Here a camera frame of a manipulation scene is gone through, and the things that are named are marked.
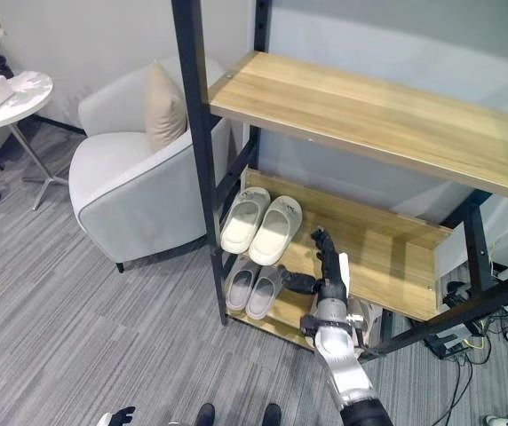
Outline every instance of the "armchair armrest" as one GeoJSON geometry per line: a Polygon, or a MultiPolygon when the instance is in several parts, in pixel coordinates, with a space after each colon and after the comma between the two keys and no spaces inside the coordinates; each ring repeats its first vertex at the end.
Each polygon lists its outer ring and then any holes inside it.
{"type": "MultiPolygon", "coordinates": [[[[230,125],[212,131],[217,182],[226,173],[230,125]]],[[[205,233],[190,131],[75,206],[79,225],[114,262],[177,247],[205,233]]]]}
{"type": "MultiPolygon", "coordinates": [[[[215,165],[215,179],[217,184],[226,174],[226,163],[228,156],[228,142],[230,139],[230,122],[227,119],[222,119],[212,130],[212,154],[215,165]]],[[[191,139],[191,130],[187,130],[176,141],[167,145],[164,149],[154,153],[146,158],[143,162],[136,164],[132,168],[126,170],[121,175],[107,182],[95,191],[79,209],[82,210],[84,206],[90,205],[98,198],[104,196],[106,193],[114,191],[116,188],[126,185],[134,179],[140,178],[154,168],[160,167],[162,164],[174,159],[178,155],[191,154],[189,157],[192,164],[191,170],[196,175],[193,154],[193,140],[191,139]]]]}

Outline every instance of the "black metal frame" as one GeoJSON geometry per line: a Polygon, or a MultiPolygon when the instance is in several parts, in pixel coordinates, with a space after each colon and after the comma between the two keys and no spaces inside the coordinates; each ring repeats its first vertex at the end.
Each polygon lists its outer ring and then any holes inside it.
{"type": "MultiPolygon", "coordinates": [[[[225,216],[234,195],[240,189],[240,175],[244,168],[247,165],[252,168],[258,166],[260,129],[250,127],[248,143],[230,166],[220,184],[216,186],[210,132],[218,122],[218,118],[210,114],[208,101],[201,3],[200,0],[171,0],[171,5],[187,98],[187,113],[193,137],[194,157],[201,189],[207,242],[210,245],[210,260],[217,292],[218,313],[221,322],[226,324],[223,282],[232,268],[236,256],[229,256],[223,263],[220,247],[220,220],[225,216]]],[[[254,33],[254,49],[256,51],[266,51],[267,49],[270,9],[271,0],[257,0],[254,33]]],[[[489,196],[489,193],[480,190],[474,191],[442,223],[447,227],[456,227],[464,222],[472,298],[424,323],[415,323],[410,330],[396,336],[392,336],[392,313],[385,311],[381,332],[382,341],[378,346],[370,348],[363,354],[362,360],[375,359],[397,351],[457,324],[482,318],[508,304],[508,280],[494,284],[488,263],[479,206],[489,196]]]]}
{"type": "MultiPolygon", "coordinates": [[[[257,51],[266,50],[267,22],[271,3],[271,0],[257,0],[256,2],[254,49],[257,51]]],[[[220,221],[226,215],[233,198],[240,190],[240,175],[246,166],[253,169],[258,167],[260,128],[250,127],[248,143],[217,186],[210,133],[219,118],[210,114],[202,37],[201,0],[171,0],[171,6],[187,100],[187,114],[193,138],[194,158],[201,189],[207,243],[210,246],[210,262],[215,280],[218,314],[222,324],[226,325],[226,301],[223,284],[236,256],[229,256],[223,263],[223,253],[220,247],[220,221]]]]}

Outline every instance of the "beige throw pillow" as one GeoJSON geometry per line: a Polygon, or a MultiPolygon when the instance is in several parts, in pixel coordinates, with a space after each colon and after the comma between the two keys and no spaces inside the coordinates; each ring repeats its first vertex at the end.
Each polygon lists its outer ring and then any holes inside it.
{"type": "Polygon", "coordinates": [[[147,140],[154,152],[187,130],[185,97],[159,62],[153,63],[147,80],[145,119],[147,140]]]}

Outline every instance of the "slipper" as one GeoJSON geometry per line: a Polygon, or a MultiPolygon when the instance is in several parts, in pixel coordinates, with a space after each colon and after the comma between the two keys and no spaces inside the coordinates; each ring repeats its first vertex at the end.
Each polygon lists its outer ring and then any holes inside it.
{"type": "Polygon", "coordinates": [[[275,264],[301,225],[301,206],[293,198],[276,198],[264,215],[264,221],[250,244],[249,255],[257,264],[275,264]]]}
{"type": "Polygon", "coordinates": [[[220,234],[222,249],[235,254],[248,250],[268,204],[270,194],[266,189],[257,186],[246,188],[236,195],[220,234]]]}
{"type": "Polygon", "coordinates": [[[280,291],[282,291],[281,271],[273,266],[264,266],[246,303],[246,314],[253,320],[263,319],[280,291]]]}
{"type": "Polygon", "coordinates": [[[226,307],[228,309],[232,311],[244,309],[259,272],[260,266],[246,256],[236,259],[226,281],[228,285],[226,307]]]}

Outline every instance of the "gray wall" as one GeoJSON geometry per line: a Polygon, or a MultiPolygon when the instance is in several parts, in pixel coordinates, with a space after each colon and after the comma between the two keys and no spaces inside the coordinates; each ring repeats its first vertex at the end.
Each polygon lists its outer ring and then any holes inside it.
{"type": "MultiPolygon", "coordinates": [[[[202,0],[207,50],[230,67],[251,46],[252,0],[202,0]]],[[[3,53],[51,75],[42,114],[79,125],[78,101],[176,53],[170,0],[0,0],[3,53]]],[[[508,0],[274,0],[270,51],[508,112],[508,0]]],[[[444,218],[471,188],[263,133],[263,170],[377,206],[444,218]]]]}
{"type": "MultiPolygon", "coordinates": [[[[249,2],[204,3],[206,49],[229,67],[250,46],[249,2]]],[[[177,54],[171,0],[0,0],[0,15],[2,53],[12,68],[54,80],[42,114],[77,126],[79,100],[152,59],[177,54]]]]}
{"type": "MultiPolygon", "coordinates": [[[[507,0],[274,0],[271,34],[272,53],[508,112],[507,0]]],[[[471,191],[269,132],[260,166],[434,221],[471,191]]]]}

